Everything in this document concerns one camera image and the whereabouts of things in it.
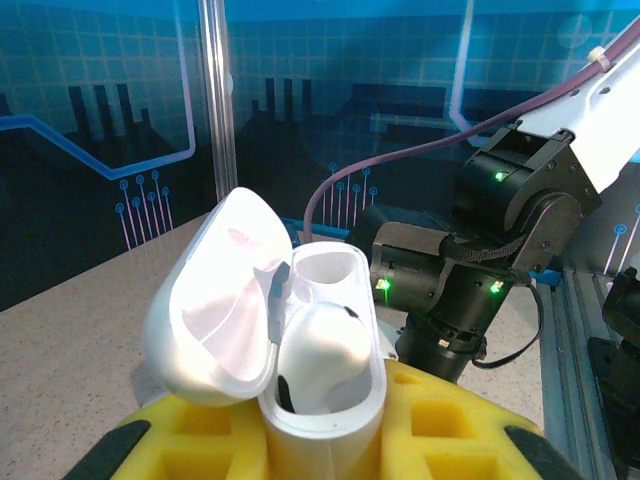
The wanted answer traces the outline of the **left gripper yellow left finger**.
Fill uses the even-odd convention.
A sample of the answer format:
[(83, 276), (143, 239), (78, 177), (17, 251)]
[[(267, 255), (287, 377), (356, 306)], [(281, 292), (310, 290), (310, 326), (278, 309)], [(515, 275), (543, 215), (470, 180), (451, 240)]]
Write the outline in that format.
[(203, 407), (167, 395), (102, 438), (66, 479), (269, 479), (255, 400)]

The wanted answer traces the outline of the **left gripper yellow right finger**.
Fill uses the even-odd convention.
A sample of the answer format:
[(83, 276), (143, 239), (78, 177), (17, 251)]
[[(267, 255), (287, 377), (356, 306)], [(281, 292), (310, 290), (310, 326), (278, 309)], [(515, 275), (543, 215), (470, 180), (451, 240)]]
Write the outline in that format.
[(385, 362), (382, 479), (579, 479), (529, 419), (438, 377)]

